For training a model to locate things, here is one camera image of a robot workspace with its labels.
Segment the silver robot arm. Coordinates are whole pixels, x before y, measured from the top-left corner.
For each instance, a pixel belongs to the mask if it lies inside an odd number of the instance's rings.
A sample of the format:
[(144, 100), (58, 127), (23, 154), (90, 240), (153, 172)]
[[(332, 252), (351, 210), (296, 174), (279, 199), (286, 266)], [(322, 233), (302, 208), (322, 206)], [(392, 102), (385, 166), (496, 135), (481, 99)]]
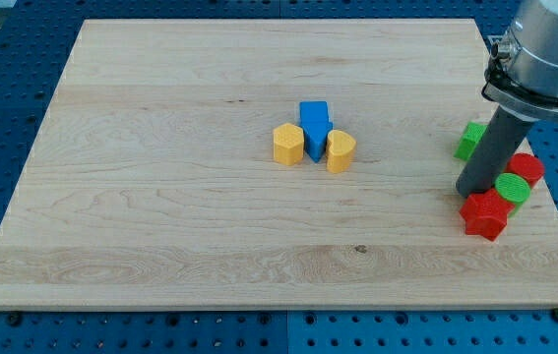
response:
[(558, 124), (558, 0), (525, 0), (492, 44), (482, 95), (526, 121)]

